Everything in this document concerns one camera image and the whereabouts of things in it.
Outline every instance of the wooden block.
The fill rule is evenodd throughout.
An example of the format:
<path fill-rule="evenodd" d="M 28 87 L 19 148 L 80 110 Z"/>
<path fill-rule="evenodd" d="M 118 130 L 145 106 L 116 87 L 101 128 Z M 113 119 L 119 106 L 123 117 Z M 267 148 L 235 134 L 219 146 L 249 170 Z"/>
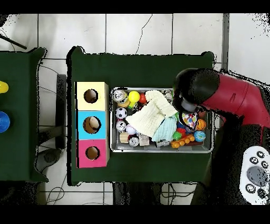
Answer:
<path fill-rule="evenodd" d="M 105 111 L 109 108 L 109 88 L 105 82 L 76 82 L 76 84 L 78 110 Z"/>
<path fill-rule="evenodd" d="M 89 119 L 94 117 L 98 120 L 99 126 L 89 125 Z M 109 111 L 78 111 L 79 140 L 106 139 L 109 134 Z"/>
<path fill-rule="evenodd" d="M 77 168 L 104 167 L 110 157 L 106 139 L 79 140 L 79 164 Z"/>

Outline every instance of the pink box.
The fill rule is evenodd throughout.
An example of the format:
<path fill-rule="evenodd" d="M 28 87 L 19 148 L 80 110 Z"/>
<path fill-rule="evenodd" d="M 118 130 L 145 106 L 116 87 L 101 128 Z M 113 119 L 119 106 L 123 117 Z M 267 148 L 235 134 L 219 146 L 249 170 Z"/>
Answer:
<path fill-rule="evenodd" d="M 86 156 L 86 150 L 89 147 L 96 147 L 99 156 L 91 160 Z M 109 150 L 106 139 L 79 140 L 79 166 L 78 168 L 104 167 L 109 160 Z"/>

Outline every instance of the remote control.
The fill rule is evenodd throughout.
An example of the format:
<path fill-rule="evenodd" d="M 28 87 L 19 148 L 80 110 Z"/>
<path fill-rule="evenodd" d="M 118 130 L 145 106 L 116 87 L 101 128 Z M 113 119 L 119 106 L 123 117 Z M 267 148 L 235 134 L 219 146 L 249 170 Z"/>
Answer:
<path fill-rule="evenodd" d="M 261 146 L 249 147 L 243 156 L 239 189 L 250 204 L 269 204 L 270 154 Z"/>

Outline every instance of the green table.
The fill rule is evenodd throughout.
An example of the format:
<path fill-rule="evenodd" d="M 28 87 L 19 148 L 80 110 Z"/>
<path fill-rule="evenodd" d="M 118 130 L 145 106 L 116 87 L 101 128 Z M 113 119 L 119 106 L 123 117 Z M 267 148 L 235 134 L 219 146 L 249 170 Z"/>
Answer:
<path fill-rule="evenodd" d="M 110 153 L 107 167 L 76 168 L 75 81 L 104 81 L 113 87 L 171 88 L 175 76 L 186 68 L 213 68 L 214 55 L 115 55 L 85 54 L 73 47 L 67 55 L 69 184 L 82 182 L 180 182 L 202 181 L 210 159 L 193 153 Z"/>
<path fill-rule="evenodd" d="M 0 110 L 11 124 L 0 133 L 0 181 L 47 181 L 34 168 L 38 145 L 37 66 L 45 49 L 0 52 L 0 81 L 9 85 L 0 94 Z"/>

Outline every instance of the yellow cup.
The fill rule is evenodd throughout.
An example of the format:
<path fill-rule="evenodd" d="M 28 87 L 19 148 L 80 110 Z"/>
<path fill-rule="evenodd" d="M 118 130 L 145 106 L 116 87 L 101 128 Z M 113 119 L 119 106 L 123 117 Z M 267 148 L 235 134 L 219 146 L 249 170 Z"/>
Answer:
<path fill-rule="evenodd" d="M 4 94 L 5 92 L 8 92 L 8 84 L 0 81 L 0 94 Z"/>

